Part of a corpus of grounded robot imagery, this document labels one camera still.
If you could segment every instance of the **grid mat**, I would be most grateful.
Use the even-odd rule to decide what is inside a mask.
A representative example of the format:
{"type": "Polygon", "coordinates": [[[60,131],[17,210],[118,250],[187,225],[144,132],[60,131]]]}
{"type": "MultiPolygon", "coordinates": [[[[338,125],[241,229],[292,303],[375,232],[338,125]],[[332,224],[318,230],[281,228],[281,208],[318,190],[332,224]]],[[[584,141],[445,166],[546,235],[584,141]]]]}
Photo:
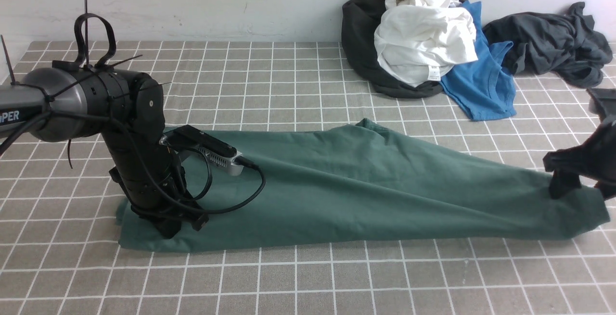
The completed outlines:
{"type": "MultiPolygon", "coordinates": [[[[106,52],[92,43],[91,59],[106,52]]],[[[165,86],[170,125],[309,131],[362,118],[478,157],[542,171],[548,151],[599,120],[557,76],[519,77],[517,115],[469,122],[444,94],[373,94],[338,43],[119,42],[114,60],[165,86]]],[[[35,42],[18,77],[75,44],[35,42]]],[[[616,87],[616,62],[601,87],[616,87]]],[[[616,313],[616,222],[567,242],[451,239],[352,242],[196,254],[117,246],[121,190],[98,136],[22,137],[0,161],[0,313],[517,315],[616,313]]],[[[616,202],[609,201],[616,217],[616,202]]]]}

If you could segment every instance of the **robotic arm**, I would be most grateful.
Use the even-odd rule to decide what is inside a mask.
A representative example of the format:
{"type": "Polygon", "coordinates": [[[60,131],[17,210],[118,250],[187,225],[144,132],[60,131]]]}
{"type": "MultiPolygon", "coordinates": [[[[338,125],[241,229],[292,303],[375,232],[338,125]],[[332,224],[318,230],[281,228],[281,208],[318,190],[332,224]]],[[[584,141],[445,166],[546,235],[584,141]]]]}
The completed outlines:
{"type": "Polygon", "coordinates": [[[111,25],[98,15],[85,13],[75,21],[77,59],[53,61],[51,68],[35,69],[8,87],[0,87],[0,146],[2,155],[23,133],[44,142],[61,142],[101,134],[115,167],[112,180],[119,184],[131,209],[154,225],[165,238],[172,238],[187,221],[200,230],[210,214],[242,208],[264,188],[266,180],[259,167],[232,146],[190,125],[165,133],[163,90],[142,72],[117,70],[107,64],[116,51],[111,25]],[[110,47],[96,65],[87,58],[87,44],[81,34],[83,23],[95,17],[106,28],[110,47]],[[182,160],[189,153],[200,155],[207,164],[203,191],[193,196],[184,177],[182,160]],[[196,202],[212,183],[210,166],[237,176],[244,167],[260,173],[258,190],[230,208],[205,210],[196,202]]]}

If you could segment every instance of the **white shirt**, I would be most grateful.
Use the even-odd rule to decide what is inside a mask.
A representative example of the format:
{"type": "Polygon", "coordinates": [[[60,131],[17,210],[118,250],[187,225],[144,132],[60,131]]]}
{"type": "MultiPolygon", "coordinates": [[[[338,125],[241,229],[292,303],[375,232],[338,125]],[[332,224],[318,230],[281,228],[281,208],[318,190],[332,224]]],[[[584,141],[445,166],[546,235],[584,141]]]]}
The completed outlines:
{"type": "Polygon", "coordinates": [[[477,60],[473,17],[459,0],[385,0],[374,33],[378,63],[412,87],[477,60]]]}

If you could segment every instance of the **pile of clothes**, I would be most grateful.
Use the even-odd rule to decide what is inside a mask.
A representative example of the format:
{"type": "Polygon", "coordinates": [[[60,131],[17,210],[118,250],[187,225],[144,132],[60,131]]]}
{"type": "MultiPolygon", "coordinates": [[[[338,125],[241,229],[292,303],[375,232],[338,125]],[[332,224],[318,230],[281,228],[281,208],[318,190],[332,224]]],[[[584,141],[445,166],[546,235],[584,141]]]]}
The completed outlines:
{"type": "Polygon", "coordinates": [[[513,14],[482,27],[480,1],[350,0],[342,45],[350,66],[378,93],[445,93],[470,120],[497,120],[515,115],[515,74],[554,71],[579,88],[601,83],[612,50],[584,7],[513,14]]]}

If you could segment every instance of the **blue t-shirt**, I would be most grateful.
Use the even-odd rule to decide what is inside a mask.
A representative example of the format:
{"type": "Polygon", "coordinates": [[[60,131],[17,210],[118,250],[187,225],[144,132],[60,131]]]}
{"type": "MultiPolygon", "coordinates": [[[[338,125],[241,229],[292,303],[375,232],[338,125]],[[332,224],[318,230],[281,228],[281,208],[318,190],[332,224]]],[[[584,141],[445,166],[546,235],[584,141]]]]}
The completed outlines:
{"type": "Polygon", "coordinates": [[[502,67],[502,60],[513,42],[490,45],[481,30],[481,2],[462,4],[473,17],[477,29],[477,61],[455,65],[441,78],[444,92],[474,121],[498,120],[516,114],[513,107],[515,84],[502,67]]]}

